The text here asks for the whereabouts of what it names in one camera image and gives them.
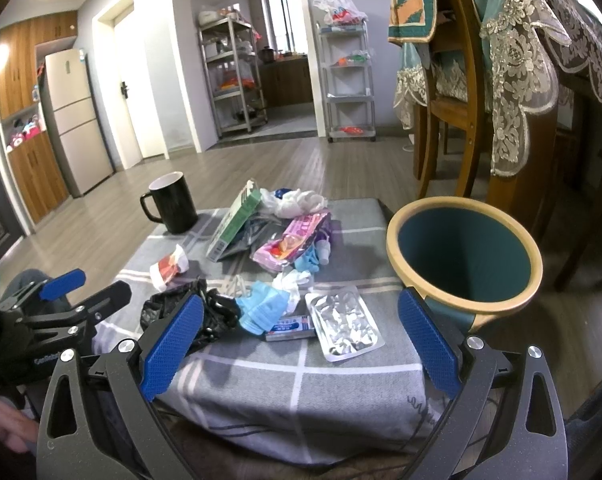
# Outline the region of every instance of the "pink snack wrapper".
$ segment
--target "pink snack wrapper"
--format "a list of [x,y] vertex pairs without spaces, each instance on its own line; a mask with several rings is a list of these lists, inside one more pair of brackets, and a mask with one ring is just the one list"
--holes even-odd
[[303,254],[309,245],[308,240],[314,237],[319,225],[329,214],[330,211],[324,209],[294,218],[283,236],[259,247],[252,255],[252,260],[270,272],[282,272]]
[[156,290],[163,292],[168,283],[177,275],[185,272],[190,267],[188,256],[183,248],[177,244],[172,254],[166,254],[156,264],[150,267],[150,279]]

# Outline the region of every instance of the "black mug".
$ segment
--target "black mug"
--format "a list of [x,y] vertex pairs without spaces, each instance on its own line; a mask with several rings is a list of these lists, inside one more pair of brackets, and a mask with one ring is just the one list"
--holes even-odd
[[[160,176],[152,181],[148,189],[148,192],[143,194],[139,200],[143,212],[150,220],[164,224],[173,235],[185,233],[196,224],[199,216],[181,171],[173,171]],[[148,211],[146,199],[149,196],[152,196],[155,201],[161,218],[157,218]]]

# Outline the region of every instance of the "chair backrest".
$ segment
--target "chair backrest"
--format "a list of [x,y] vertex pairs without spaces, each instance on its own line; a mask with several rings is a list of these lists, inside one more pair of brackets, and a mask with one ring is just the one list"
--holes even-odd
[[437,31],[430,42],[430,52],[433,54],[450,50],[463,52],[467,78],[468,117],[482,117],[485,110],[485,76],[479,37],[481,25],[474,0],[437,0],[437,10],[438,12],[451,10],[454,20],[437,25]]

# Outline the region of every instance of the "trash can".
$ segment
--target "trash can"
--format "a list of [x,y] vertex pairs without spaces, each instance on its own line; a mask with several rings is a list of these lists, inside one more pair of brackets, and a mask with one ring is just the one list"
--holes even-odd
[[436,196],[404,206],[388,226],[386,248],[403,283],[464,333],[526,306],[543,275],[526,229],[469,198]]

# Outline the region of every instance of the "hand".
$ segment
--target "hand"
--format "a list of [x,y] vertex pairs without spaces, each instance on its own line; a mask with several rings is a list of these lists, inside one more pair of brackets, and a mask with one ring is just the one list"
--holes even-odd
[[37,442],[39,425],[0,399],[0,440],[15,453],[28,451],[26,442]]

